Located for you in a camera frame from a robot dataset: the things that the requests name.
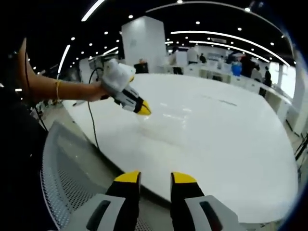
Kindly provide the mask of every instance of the floor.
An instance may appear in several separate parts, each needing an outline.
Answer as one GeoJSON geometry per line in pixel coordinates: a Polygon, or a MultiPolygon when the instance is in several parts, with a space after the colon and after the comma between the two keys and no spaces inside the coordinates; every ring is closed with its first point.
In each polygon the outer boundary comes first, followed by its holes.
{"type": "MultiPolygon", "coordinates": [[[[47,108],[46,111],[44,112],[43,120],[44,120],[44,124],[47,127],[47,129],[50,129],[53,122],[57,120],[59,123],[61,123],[66,128],[68,128],[70,131],[72,131],[74,134],[85,139],[81,130],[72,121],[70,115],[64,109],[64,107],[62,107],[61,104],[47,108]]],[[[298,137],[297,135],[295,135],[286,123],[284,124],[284,127],[290,139],[292,147],[294,151],[296,151],[296,149],[299,147],[300,143],[302,142],[302,139],[298,137]]],[[[106,174],[106,170],[108,166],[105,163],[102,164],[101,161],[99,161],[97,157],[95,156],[89,157],[89,156],[81,155],[81,156],[78,156],[78,158],[76,157],[75,159],[76,159],[76,162],[78,162],[81,165],[81,167],[84,168],[84,171],[89,175],[89,177],[94,182],[96,182],[97,184],[103,184],[103,185],[111,183],[111,181],[109,180],[102,182],[101,176],[106,174]]],[[[308,176],[308,162],[301,160],[301,163],[302,162],[303,162],[303,165],[301,167],[300,183],[306,182],[307,176],[308,176]]],[[[172,230],[171,228],[172,224],[170,223],[170,219],[168,217],[169,211],[167,208],[160,206],[160,205],[156,205],[153,202],[151,202],[150,199],[147,199],[147,198],[143,199],[142,203],[143,203],[143,206],[142,206],[143,209],[141,209],[141,211],[143,210],[145,213],[155,214],[156,218],[160,217],[159,220],[161,220],[162,223],[164,224],[163,230],[166,230],[166,231],[172,230]]],[[[151,225],[155,226],[156,223],[157,222],[153,221],[153,223],[151,222],[151,225]]],[[[262,228],[258,228],[256,226],[251,226],[251,225],[245,225],[245,226],[247,230],[275,231],[277,230],[278,224],[273,222],[273,223],[264,225],[262,228]]]]}

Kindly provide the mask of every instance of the black cable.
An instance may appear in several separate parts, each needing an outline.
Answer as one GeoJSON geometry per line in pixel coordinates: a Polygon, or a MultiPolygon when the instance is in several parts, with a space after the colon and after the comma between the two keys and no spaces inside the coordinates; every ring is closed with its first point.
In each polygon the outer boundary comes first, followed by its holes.
{"type": "Polygon", "coordinates": [[[31,91],[31,88],[30,88],[30,83],[29,83],[29,78],[28,78],[28,71],[27,71],[27,46],[26,46],[26,51],[25,51],[25,74],[26,74],[26,80],[27,80],[27,85],[28,85],[28,92],[29,92],[29,101],[30,101],[30,104],[32,104],[34,106],[34,109],[35,111],[37,112],[38,114],[38,119],[40,120],[40,122],[42,123],[44,129],[46,131],[48,131],[48,129],[46,128],[41,116],[39,115],[38,113],[38,110],[37,110],[37,107],[33,101],[33,98],[32,98],[32,91],[31,91]]]}
{"type": "MultiPolygon", "coordinates": [[[[92,77],[93,77],[93,74],[94,74],[97,70],[102,70],[102,71],[104,71],[104,69],[102,69],[101,67],[96,67],[96,68],[92,71],[92,73],[91,73],[91,76],[90,76],[90,79],[89,79],[89,84],[91,83],[91,79],[92,79],[92,77]]],[[[88,108],[89,108],[90,115],[91,115],[91,119],[92,119],[95,142],[96,142],[97,148],[98,148],[98,149],[100,150],[100,152],[101,152],[101,149],[100,149],[100,147],[99,147],[99,145],[98,145],[98,142],[97,142],[95,123],[94,123],[93,114],[92,114],[92,111],[91,111],[91,107],[90,107],[90,102],[89,102],[89,101],[88,101],[88,108]]]]}

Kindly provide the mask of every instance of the ceiling light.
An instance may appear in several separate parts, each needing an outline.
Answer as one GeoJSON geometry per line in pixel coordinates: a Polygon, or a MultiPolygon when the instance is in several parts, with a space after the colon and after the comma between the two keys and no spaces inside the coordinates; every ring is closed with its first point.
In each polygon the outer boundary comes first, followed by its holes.
{"type": "Polygon", "coordinates": [[[247,54],[251,54],[251,55],[253,55],[255,57],[258,57],[258,58],[262,59],[263,61],[265,61],[267,63],[270,62],[269,60],[267,60],[267,59],[265,59],[265,58],[255,54],[255,53],[252,53],[250,51],[246,51],[246,50],[238,48],[238,47],[230,46],[230,45],[227,45],[227,44],[221,44],[221,43],[216,43],[216,42],[204,42],[204,41],[189,41],[189,42],[190,43],[197,43],[198,42],[198,43],[203,43],[203,44],[212,44],[212,46],[213,45],[217,45],[217,46],[221,46],[221,47],[229,47],[229,48],[234,49],[234,50],[238,50],[238,51],[241,51],[241,52],[245,52],[247,54]]]}
{"type": "Polygon", "coordinates": [[[81,19],[82,22],[87,21],[87,19],[93,14],[93,12],[104,2],[105,0],[98,0],[94,5],[88,10],[88,12],[81,19]]]}
{"type": "Polygon", "coordinates": [[[273,55],[274,57],[276,57],[277,59],[279,59],[280,61],[282,61],[284,64],[286,64],[288,67],[290,66],[282,57],[280,57],[279,55],[275,54],[274,52],[270,51],[269,49],[255,43],[252,42],[250,40],[238,37],[238,36],[233,36],[233,35],[228,35],[228,34],[224,34],[224,33],[219,33],[219,32],[212,32],[212,31],[196,31],[196,30],[187,30],[187,31],[173,31],[171,32],[172,35],[175,34],[187,34],[187,33],[197,33],[197,34],[211,34],[211,35],[218,35],[218,36],[225,36],[225,37],[229,37],[229,38],[233,38],[233,39],[238,39],[241,40],[243,42],[248,42],[256,47],[259,47],[261,49],[263,49],[264,51],[270,53],[271,55],[273,55]]]}
{"type": "Polygon", "coordinates": [[[112,48],[112,49],[110,49],[110,50],[108,50],[108,51],[104,52],[104,54],[103,54],[103,55],[109,54],[109,53],[111,53],[111,52],[115,51],[116,49],[118,49],[118,47],[114,47],[114,48],[112,48]]]}

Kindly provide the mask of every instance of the human arm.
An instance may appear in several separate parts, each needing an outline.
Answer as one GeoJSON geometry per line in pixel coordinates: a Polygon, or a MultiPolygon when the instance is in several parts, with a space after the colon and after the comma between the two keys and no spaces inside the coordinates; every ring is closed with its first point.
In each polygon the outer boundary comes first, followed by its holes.
{"type": "MultiPolygon", "coordinates": [[[[26,39],[18,53],[18,79],[21,83],[23,91],[29,96],[28,83],[26,79],[26,71],[30,85],[31,97],[36,100],[58,99],[56,91],[56,79],[37,75],[26,56],[26,39]]],[[[63,100],[99,100],[107,92],[101,87],[99,82],[93,84],[72,83],[61,81],[58,88],[58,95],[63,100]]]]}

